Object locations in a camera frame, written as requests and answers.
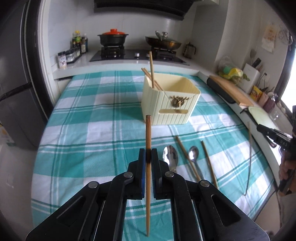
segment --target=stove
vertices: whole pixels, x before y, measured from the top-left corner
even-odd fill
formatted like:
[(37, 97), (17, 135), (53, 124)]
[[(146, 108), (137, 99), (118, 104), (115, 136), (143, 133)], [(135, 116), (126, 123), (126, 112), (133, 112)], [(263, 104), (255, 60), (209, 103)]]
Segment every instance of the stove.
[[(177, 63), (183, 65), (189, 65), (182, 59), (176, 57), (175, 51), (168, 51), (163, 49), (151, 48), (153, 61)], [(134, 60), (149, 60), (148, 50), (128, 50), (124, 49), (123, 46), (117, 47), (102, 47), (101, 51), (98, 51), (90, 60), (101, 61), (101, 60), (114, 60), (114, 59), (134, 59)]]
[(110, 60), (110, 59), (124, 59), (124, 47), (102, 47), (101, 48), (101, 59)]

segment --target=teal plaid cloth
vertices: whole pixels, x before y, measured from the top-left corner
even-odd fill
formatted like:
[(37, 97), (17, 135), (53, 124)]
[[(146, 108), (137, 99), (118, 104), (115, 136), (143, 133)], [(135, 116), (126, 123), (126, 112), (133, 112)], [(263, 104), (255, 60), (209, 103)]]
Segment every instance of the teal plaid cloth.
[[(249, 189), (244, 196), (248, 166), (248, 131), (240, 119), (198, 77), (187, 76), (201, 97), (185, 125), (152, 126), (152, 148), (162, 159), (173, 145), (179, 154), (177, 172), (195, 181), (174, 136), (188, 150), (200, 150), (198, 165), (211, 180), (201, 146), (205, 142), (219, 190), (249, 217), (253, 217), (273, 182), (267, 160), (256, 143), (252, 148)], [(40, 224), (90, 181), (107, 182), (127, 170), (145, 148), (141, 111), (144, 74), (141, 71), (108, 71), (74, 76), (59, 99), (38, 150), (33, 182), (34, 225)], [(145, 199), (128, 200), (123, 240), (173, 240), (169, 200), (151, 197), (150, 237), (146, 237)]]

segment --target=cream-colored box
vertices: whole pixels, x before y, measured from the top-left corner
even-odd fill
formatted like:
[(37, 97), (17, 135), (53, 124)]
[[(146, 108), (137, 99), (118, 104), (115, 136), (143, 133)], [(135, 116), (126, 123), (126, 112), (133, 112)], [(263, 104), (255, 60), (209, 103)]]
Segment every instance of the cream-colored box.
[(172, 74), (154, 73), (154, 78), (163, 91), (145, 76), (142, 113), (151, 115), (152, 125), (178, 125), (188, 122), (201, 95), (200, 90), (187, 78)]

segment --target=chopstick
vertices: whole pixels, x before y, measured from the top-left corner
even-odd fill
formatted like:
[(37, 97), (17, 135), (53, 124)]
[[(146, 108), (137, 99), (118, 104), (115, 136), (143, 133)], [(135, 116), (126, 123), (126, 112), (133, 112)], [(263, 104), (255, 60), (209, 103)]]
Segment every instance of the chopstick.
[(151, 81), (152, 81), (152, 89), (154, 89), (154, 68), (153, 68), (153, 60), (152, 60), (152, 52), (149, 51), (150, 57), (150, 72), (151, 72)]
[(177, 139), (177, 142), (179, 143), (179, 146), (181, 147), (183, 153), (184, 153), (184, 156), (186, 157), (186, 159), (188, 160), (190, 166), (191, 166), (191, 169), (193, 170), (194, 174), (195, 174), (195, 177), (197, 179), (197, 181), (199, 182), (201, 180), (199, 174), (197, 173), (192, 161), (190, 160), (189, 156), (188, 156), (188, 153), (186, 152), (185, 150), (185, 147), (183, 146), (182, 142), (180, 141), (179, 137), (176, 136), (176, 139)]
[(203, 147), (204, 152), (205, 152), (205, 156), (207, 158), (207, 163), (208, 163), (208, 165), (210, 167), (210, 172), (211, 172), (211, 176), (212, 176), (212, 179), (213, 179), (214, 186), (216, 188), (218, 188), (216, 177), (215, 177), (215, 174), (214, 174), (214, 171), (213, 171), (213, 167), (212, 167), (212, 164), (211, 164), (211, 160), (210, 160), (209, 154), (208, 154), (207, 149), (205, 147), (205, 143), (203, 141), (201, 141), (201, 143), (202, 143), (202, 147)]
[[(146, 75), (146, 76), (152, 81), (151, 74), (149, 74), (148, 70), (145, 69), (145, 68), (141, 68), (141, 70), (142, 70), (142, 71), (145, 73), (145, 75)], [(156, 80), (154, 80), (154, 84), (155, 84), (155, 86), (156, 86), (156, 88), (157, 88), (158, 90), (163, 91), (163, 89), (160, 87), (159, 83), (158, 83)]]
[(146, 232), (150, 232), (150, 189), (151, 189), (151, 116), (146, 116)]
[(251, 164), (252, 164), (252, 133), (251, 133), (251, 123), (248, 121), (248, 128), (249, 128), (249, 144), (250, 144), (250, 162), (249, 162), (249, 171), (248, 171), (248, 181), (247, 181), (247, 188), (245, 192), (245, 196), (247, 195), (248, 188), (249, 188), (249, 181), (251, 175)]

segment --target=checkered tablecloth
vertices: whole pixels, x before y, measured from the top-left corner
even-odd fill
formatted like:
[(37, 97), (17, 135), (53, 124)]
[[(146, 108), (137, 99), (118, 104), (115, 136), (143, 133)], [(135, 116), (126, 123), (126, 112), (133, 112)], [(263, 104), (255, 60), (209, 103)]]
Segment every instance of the checkered tablecloth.
[[(273, 182), (267, 160), (256, 143), (252, 148), (249, 189), (248, 131), (228, 105), (198, 77), (187, 76), (201, 97), (185, 125), (152, 126), (152, 148), (162, 159), (173, 145), (179, 154), (177, 172), (195, 181), (190, 166), (174, 139), (178, 135), (188, 150), (200, 150), (198, 165), (211, 180), (200, 141), (211, 158), (219, 190), (249, 217), (253, 217)], [(59, 99), (38, 150), (33, 182), (32, 212), (38, 225), (92, 180), (107, 182), (127, 170), (145, 148), (141, 111), (144, 74), (108, 71), (74, 76)], [(151, 197), (150, 237), (145, 224), (145, 200), (128, 200), (123, 240), (173, 240), (169, 200)]]

